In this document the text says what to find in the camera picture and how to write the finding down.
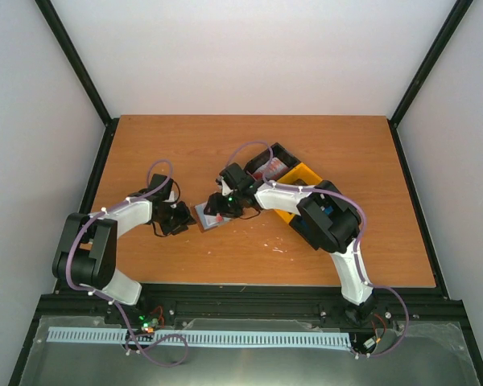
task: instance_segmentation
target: purple cable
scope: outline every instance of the purple cable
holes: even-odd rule
[[[148,170],[147,186],[149,185],[149,178],[150,178],[152,169],[154,168],[154,166],[156,166],[156,165],[158,165],[162,162],[165,162],[168,165],[168,169],[169,169],[168,176],[163,181],[163,183],[161,183],[161,185],[159,185],[155,189],[152,189],[151,191],[148,191],[147,193],[140,195],[139,197],[133,197],[132,199],[130,199],[131,203],[138,202],[142,199],[145,199],[149,195],[153,195],[155,192],[159,191],[160,189],[162,189],[167,184],[167,182],[170,180],[170,177],[171,177],[171,175],[173,174],[173,171],[174,171],[173,165],[167,159],[160,159],[160,160],[154,162]],[[73,257],[75,256],[75,251],[79,247],[79,245],[81,244],[82,237],[84,236],[84,234],[86,233],[88,228],[91,226],[91,224],[93,222],[95,222],[99,217],[105,215],[106,212],[114,211],[114,210],[120,209],[122,207],[125,207],[130,202],[129,202],[128,199],[125,199],[125,200],[121,201],[120,203],[114,204],[112,207],[107,208],[105,211],[100,211],[100,212],[96,213],[94,216],[92,216],[82,226],[80,231],[77,233],[75,240],[73,241],[72,247],[70,248],[70,251],[68,253],[68,259],[66,261],[66,267],[65,267],[66,282],[68,283],[68,286],[72,290],[75,290],[75,291],[90,291],[90,290],[92,290],[93,294],[97,295],[99,298],[102,298],[102,299],[106,300],[107,302],[114,301],[112,298],[110,298],[109,296],[100,292],[97,289],[94,289],[92,287],[83,287],[83,286],[76,285],[72,280],[72,262],[73,262]],[[129,318],[127,317],[126,312],[123,310],[122,305],[119,302],[115,302],[115,301],[114,301],[114,305],[118,308],[118,311],[120,311],[120,314],[123,317],[123,320],[124,320],[124,322],[127,326],[127,330],[129,331],[129,334],[130,334],[130,340],[132,340],[134,342],[136,347],[139,349],[139,352],[141,352],[143,354],[143,356],[145,356],[145,358],[150,360],[153,364],[157,364],[158,366],[161,366],[161,367],[164,367],[164,368],[173,368],[174,366],[177,366],[177,365],[181,364],[182,362],[184,362],[186,360],[186,358],[188,357],[188,342],[186,341],[185,337],[183,337],[182,335],[178,335],[178,334],[167,335],[167,336],[157,340],[156,342],[152,343],[149,347],[143,348],[143,347],[140,346],[138,340],[136,339],[136,335],[135,335],[134,331],[132,330],[132,327],[131,327],[130,322],[129,322]],[[153,348],[153,347],[157,346],[159,343],[161,343],[163,340],[169,339],[171,337],[176,337],[176,338],[179,338],[180,340],[182,340],[183,343],[184,343],[184,347],[186,348],[186,351],[184,352],[183,358],[181,358],[179,361],[177,361],[175,363],[160,363],[160,362],[152,359],[145,352],[146,349]]]
[[[277,183],[275,181],[268,181],[268,179],[266,179],[265,173],[266,173],[267,169],[270,166],[270,163],[272,161],[272,158],[274,157],[274,151],[268,145],[267,142],[264,142],[264,141],[250,141],[250,142],[247,142],[247,143],[241,145],[229,157],[229,161],[227,162],[226,166],[228,166],[233,161],[234,157],[236,157],[236,155],[242,149],[245,149],[247,146],[251,146],[251,145],[264,145],[264,146],[266,146],[266,148],[269,151],[270,157],[268,158],[268,162],[266,163],[265,170],[262,173],[262,180],[263,180],[264,183],[266,183],[267,185],[270,185],[272,187],[278,187],[278,188],[283,189],[283,190],[286,190],[286,191],[299,191],[299,189],[297,187],[293,186],[293,185],[287,185],[287,184],[284,184],[284,183]],[[402,334],[399,337],[399,339],[394,343],[394,345],[392,347],[389,347],[388,349],[384,350],[383,352],[380,352],[378,354],[373,354],[370,357],[371,358],[378,358],[380,356],[383,356],[383,355],[385,355],[385,354],[393,351],[403,341],[403,339],[406,336],[406,332],[407,332],[408,326],[410,324],[410,315],[408,314],[408,309],[407,309],[406,303],[403,301],[403,298],[401,298],[401,295],[399,295],[398,292],[395,289],[393,289],[392,287],[389,287],[388,285],[375,285],[375,284],[372,284],[371,282],[369,282],[365,278],[365,276],[363,275],[363,272],[361,271],[360,255],[359,255],[359,253],[358,253],[357,250],[358,250],[358,247],[361,244],[361,239],[362,239],[362,237],[363,237],[363,235],[364,235],[364,233],[366,231],[366,228],[367,228],[367,217],[365,215],[365,212],[363,211],[363,209],[357,203],[355,203],[354,201],[352,201],[349,197],[346,197],[344,195],[341,195],[340,193],[336,193],[335,191],[327,191],[325,189],[316,189],[314,187],[305,187],[305,188],[302,189],[302,191],[306,191],[306,192],[309,191],[309,192],[312,192],[312,193],[321,193],[321,194],[324,194],[324,195],[330,195],[332,197],[335,197],[335,198],[338,198],[338,199],[342,199],[346,203],[348,203],[349,205],[352,205],[356,209],[357,213],[360,215],[360,217],[361,217],[361,229],[360,229],[360,232],[357,235],[356,240],[354,241],[354,244],[353,244],[353,255],[354,255],[354,260],[356,262],[357,275],[360,277],[360,280],[362,282],[365,282],[365,281],[368,282],[369,283],[368,284],[369,287],[372,287],[372,288],[375,288],[375,289],[383,289],[383,290],[387,290],[387,291],[391,292],[399,300],[399,303],[401,303],[402,309],[404,310],[404,316],[405,316],[405,319],[406,319],[406,321],[404,323],[404,331],[402,332]]]
[[[137,338],[141,338],[142,336],[154,336],[154,333],[146,332],[146,333],[143,333],[143,334],[137,334],[136,335],[136,339]],[[123,346],[126,349],[126,351],[129,350],[129,342],[130,341],[132,341],[132,339],[131,338],[128,338],[126,340],[126,344]]]

